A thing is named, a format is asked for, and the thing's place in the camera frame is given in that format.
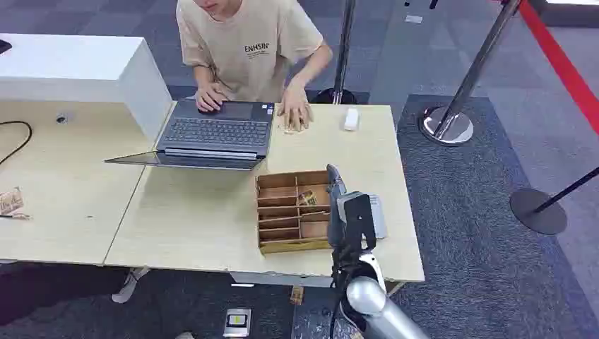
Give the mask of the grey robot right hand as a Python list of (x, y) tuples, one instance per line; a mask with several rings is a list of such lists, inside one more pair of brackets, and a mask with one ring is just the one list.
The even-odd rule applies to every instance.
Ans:
[(327, 227), (328, 243), (332, 248), (340, 246), (344, 231), (344, 222), (340, 217), (338, 210), (337, 200), (346, 194), (347, 189), (345, 183), (341, 178), (341, 175), (335, 165), (327, 164), (326, 166), (328, 176), (328, 196), (330, 205), (329, 224)]

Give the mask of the person's left hand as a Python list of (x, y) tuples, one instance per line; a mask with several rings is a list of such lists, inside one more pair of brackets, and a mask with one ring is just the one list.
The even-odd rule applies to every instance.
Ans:
[(304, 84), (292, 80), (286, 87), (278, 115), (286, 131), (303, 131), (313, 122), (312, 109)]

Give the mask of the person's right hand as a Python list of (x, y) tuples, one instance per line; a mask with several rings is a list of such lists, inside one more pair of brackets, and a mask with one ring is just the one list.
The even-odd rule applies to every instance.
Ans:
[(196, 92), (196, 106), (200, 113), (217, 113), (223, 102), (230, 100), (219, 83), (209, 83)]

